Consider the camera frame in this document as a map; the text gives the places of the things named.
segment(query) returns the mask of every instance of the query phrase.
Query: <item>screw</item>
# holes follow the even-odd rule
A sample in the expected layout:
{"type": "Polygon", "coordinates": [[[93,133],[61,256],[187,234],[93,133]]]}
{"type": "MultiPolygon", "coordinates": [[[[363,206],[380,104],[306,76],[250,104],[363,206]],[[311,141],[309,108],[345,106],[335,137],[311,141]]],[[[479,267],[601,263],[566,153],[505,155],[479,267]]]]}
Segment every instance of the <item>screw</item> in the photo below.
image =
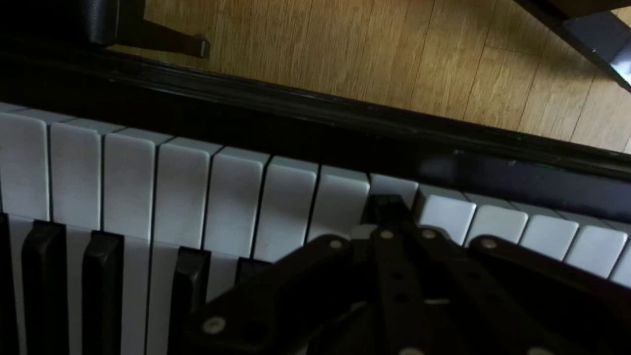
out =
{"type": "Polygon", "coordinates": [[[398,355],[424,355],[424,352],[416,346],[404,346],[398,350],[398,355]]]}
{"type": "Polygon", "coordinates": [[[554,352],[544,346],[530,346],[528,355],[554,355],[554,352]]]}
{"type": "Polygon", "coordinates": [[[203,321],[203,333],[217,334],[225,329],[227,321],[223,317],[209,317],[203,321]]]}
{"type": "Polygon", "coordinates": [[[390,232],[390,230],[380,230],[378,236],[380,236],[380,238],[394,238],[394,232],[390,232]]]}
{"type": "Polygon", "coordinates": [[[343,244],[341,244],[341,240],[331,240],[329,242],[329,248],[341,248],[343,244]]]}
{"type": "Polygon", "coordinates": [[[432,238],[436,238],[436,230],[424,228],[424,230],[422,230],[422,236],[428,238],[428,240],[432,240],[432,238]]]}
{"type": "Polygon", "coordinates": [[[483,240],[481,240],[481,246],[485,246],[485,248],[497,248],[497,240],[493,240],[493,238],[483,238],[483,240]]]}

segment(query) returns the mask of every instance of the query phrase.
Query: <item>wooden floor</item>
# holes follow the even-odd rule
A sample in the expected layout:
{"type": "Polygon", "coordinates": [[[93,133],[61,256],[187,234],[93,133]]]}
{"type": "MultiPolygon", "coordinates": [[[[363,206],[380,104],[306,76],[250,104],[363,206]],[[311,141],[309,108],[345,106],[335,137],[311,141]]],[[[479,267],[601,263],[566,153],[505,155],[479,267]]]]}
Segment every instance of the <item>wooden floor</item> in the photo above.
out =
{"type": "Polygon", "coordinates": [[[211,39],[162,62],[631,151],[631,92],[513,0],[148,0],[211,39]]]}

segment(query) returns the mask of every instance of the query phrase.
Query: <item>black piano key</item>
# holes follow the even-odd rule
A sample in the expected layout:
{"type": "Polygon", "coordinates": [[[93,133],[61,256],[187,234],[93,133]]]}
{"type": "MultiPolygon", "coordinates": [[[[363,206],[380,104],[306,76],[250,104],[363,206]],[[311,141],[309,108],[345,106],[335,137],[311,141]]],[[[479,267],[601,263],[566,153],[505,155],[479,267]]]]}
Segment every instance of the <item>black piano key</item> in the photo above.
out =
{"type": "Polygon", "coordinates": [[[205,303],[211,252],[181,246],[171,289],[169,355],[187,352],[183,325],[205,303]]]}
{"type": "Polygon", "coordinates": [[[35,220],[22,246],[24,315],[29,355],[67,355],[65,226],[35,220]]]}
{"type": "Polygon", "coordinates": [[[95,230],[83,256],[83,352],[120,352],[122,311],[120,234],[95,230]]]}
{"type": "Polygon", "coordinates": [[[18,352],[16,297],[8,216],[0,212],[0,352],[18,352]]]}
{"type": "Polygon", "coordinates": [[[256,260],[256,258],[238,258],[236,262],[236,281],[240,283],[252,275],[256,275],[258,271],[266,269],[270,265],[270,262],[264,260],[256,260]]]}

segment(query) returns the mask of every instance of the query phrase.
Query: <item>piano keyboard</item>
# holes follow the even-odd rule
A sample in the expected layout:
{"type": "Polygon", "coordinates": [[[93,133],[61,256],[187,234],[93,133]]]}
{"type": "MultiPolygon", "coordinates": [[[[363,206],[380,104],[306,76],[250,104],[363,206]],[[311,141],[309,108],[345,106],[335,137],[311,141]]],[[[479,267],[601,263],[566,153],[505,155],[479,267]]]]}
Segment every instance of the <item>piano keyboard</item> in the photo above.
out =
{"type": "Polygon", "coordinates": [[[236,281],[238,260],[365,236],[376,192],[461,246],[497,234],[631,287],[631,226],[615,220],[12,104],[0,192],[0,352],[179,352],[173,329],[236,281]]]}

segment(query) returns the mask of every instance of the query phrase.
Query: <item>piano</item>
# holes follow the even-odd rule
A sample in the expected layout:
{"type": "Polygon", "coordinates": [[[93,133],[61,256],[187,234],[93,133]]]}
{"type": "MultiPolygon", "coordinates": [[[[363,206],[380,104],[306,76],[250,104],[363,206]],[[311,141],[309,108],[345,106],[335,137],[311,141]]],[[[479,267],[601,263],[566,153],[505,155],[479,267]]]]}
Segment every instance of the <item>piano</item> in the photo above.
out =
{"type": "Polygon", "coordinates": [[[623,153],[4,33],[0,66],[0,352],[179,352],[181,311],[365,238],[378,192],[631,287],[623,153]]]}

